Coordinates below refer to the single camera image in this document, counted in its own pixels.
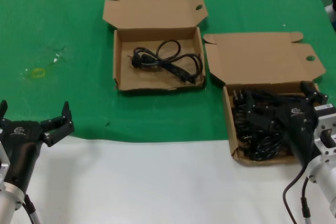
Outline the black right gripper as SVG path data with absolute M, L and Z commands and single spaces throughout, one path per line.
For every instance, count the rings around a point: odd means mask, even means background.
M 328 101 L 328 96 L 311 82 L 301 81 L 300 89 L 308 105 L 325 105 Z M 283 97 L 264 90 L 245 90 L 245 96 L 247 121 L 265 131 L 276 131 L 277 122 L 285 143 L 302 167 L 319 154 L 312 146 L 316 119 L 311 106 L 283 104 Z

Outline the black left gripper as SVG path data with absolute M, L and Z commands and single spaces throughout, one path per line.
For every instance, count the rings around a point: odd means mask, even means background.
M 26 191 L 39 157 L 42 143 L 52 147 L 74 132 L 69 102 L 65 101 L 61 116 L 42 121 L 10 121 L 5 119 L 6 100 L 0 104 L 1 143 L 10 166 L 4 181 Z

